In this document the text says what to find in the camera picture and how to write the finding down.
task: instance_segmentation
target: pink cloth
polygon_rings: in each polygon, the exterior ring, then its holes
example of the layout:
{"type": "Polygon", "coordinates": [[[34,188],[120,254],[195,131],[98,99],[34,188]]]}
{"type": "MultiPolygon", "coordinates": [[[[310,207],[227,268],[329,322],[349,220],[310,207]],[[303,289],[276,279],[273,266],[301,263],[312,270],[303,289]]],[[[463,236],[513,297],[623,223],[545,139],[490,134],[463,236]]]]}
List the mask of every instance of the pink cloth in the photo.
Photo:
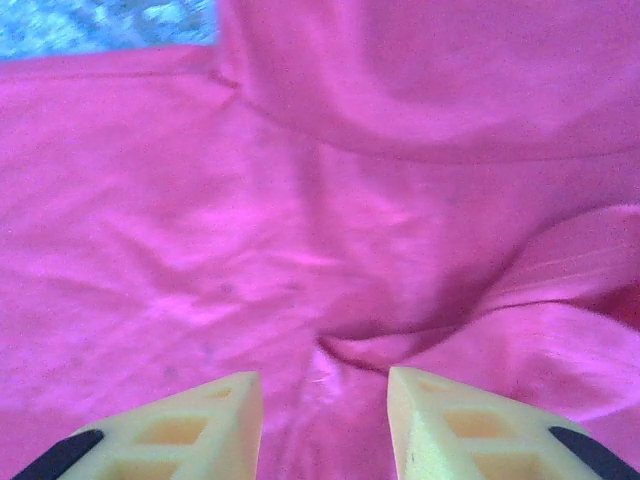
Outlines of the pink cloth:
{"type": "Polygon", "coordinates": [[[0,67],[0,477],[256,369],[258,478],[391,480],[393,364],[640,468],[640,3],[218,8],[0,67]]]}

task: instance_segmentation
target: black edge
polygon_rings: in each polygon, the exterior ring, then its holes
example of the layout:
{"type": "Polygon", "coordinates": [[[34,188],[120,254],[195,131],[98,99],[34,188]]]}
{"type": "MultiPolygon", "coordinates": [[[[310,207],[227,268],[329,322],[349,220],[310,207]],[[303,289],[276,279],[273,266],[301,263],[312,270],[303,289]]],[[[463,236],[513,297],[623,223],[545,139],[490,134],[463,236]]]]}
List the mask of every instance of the black edge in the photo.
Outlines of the black edge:
{"type": "Polygon", "coordinates": [[[640,480],[640,473],[593,438],[564,427],[549,432],[603,480],[640,480]]]}
{"type": "Polygon", "coordinates": [[[12,480],[57,480],[103,438],[102,430],[87,430],[60,440],[12,480]]]}

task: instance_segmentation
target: pink fabric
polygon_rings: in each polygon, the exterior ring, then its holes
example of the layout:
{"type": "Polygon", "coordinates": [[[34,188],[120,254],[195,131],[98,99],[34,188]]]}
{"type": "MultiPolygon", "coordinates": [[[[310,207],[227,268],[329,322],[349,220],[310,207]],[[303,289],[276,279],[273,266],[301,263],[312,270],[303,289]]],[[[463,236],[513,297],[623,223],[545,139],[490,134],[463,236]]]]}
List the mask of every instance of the pink fabric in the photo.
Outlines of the pink fabric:
{"type": "Polygon", "coordinates": [[[0,477],[256,369],[259,478],[390,480],[393,364],[640,468],[639,5],[227,1],[219,48],[3,65],[0,477]]]}

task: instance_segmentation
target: rectangular hole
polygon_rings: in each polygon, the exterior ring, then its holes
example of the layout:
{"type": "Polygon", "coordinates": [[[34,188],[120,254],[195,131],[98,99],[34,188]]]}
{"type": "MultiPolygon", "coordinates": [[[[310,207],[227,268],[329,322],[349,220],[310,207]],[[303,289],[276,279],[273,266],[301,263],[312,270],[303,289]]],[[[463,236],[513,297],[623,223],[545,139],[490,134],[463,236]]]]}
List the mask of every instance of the rectangular hole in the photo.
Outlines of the rectangular hole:
{"type": "Polygon", "coordinates": [[[460,438],[508,438],[513,430],[506,420],[490,410],[459,409],[444,414],[453,433],[460,438]]]}
{"type": "Polygon", "coordinates": [[[171,461],[127,460],[111,465],[100,480],[171,480],[178,464],[171,461]]]}
{"type": "Polygon", "coordinates": [[[474,453],[487,480],[566,480],[535,452],[474,453]]]}
{"type": "Polygon", "coordinates": [[[169,417],[155,421],[137,438],[144,445],[191,445],[207,426],[205,417],[169,417]]]}
{"type": "Polygon", "coordinates": [[[428,393],[442,393],[449,390],[445,385],[441,385],[440,383],[436,383],[433,380],[421,380],[420,388],[422,388],[425,392],[428,393]]]}
{"type": "Polygon", "coordinates": [[[223,398],[227,398],[229,395],[231,395],[231,389],[230,388],[222,388],[220,390],[217,390],[215,392],[213,392],[210,395],[207,395],[208,398],[213,398],[216,400],[222,400],[223,398]]]}

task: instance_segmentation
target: yellow plastic part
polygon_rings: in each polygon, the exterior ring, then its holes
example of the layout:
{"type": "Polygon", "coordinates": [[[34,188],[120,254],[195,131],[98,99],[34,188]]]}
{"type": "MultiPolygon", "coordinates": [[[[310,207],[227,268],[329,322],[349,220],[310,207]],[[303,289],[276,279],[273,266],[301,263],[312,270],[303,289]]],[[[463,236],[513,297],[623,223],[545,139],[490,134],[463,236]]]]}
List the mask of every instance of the yellow plastic part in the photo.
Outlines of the yellow plastic part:
{"type": "Polygon", "coordinates": [[[237,373],[102,419],[105,438],[61,480],[253,480],[262,431],[257,373],[237,373]]]}
{"type": "Polygon", "coordinates": [[[601,480],[543,410],[413,368],[389,374],[388,414],[400,480],[601,480]]]}

